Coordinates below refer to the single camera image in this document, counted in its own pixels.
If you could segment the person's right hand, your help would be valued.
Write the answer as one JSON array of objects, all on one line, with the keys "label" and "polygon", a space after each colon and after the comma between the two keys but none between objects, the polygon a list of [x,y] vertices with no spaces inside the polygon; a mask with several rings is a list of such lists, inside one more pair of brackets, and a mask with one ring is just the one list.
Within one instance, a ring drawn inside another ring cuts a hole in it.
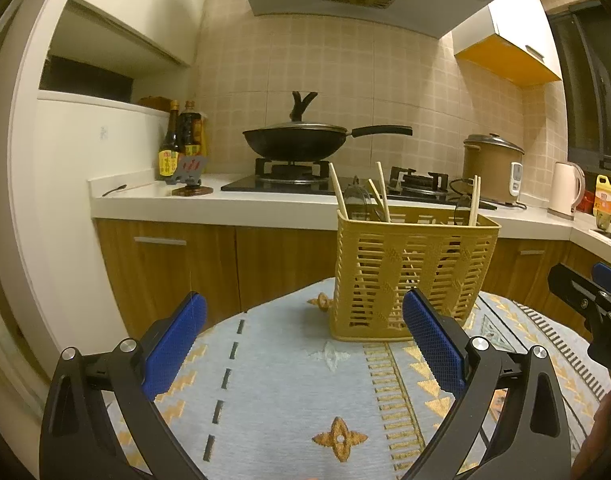
[{"label": "person's right hand", "polygon": [[575,462],[572,464],[570,478],[577,480],[597,460],[604,451],[607,441],[608,425],[611,416],[611,390],[605,396],[594,414],[591,432],[583,442]]}]

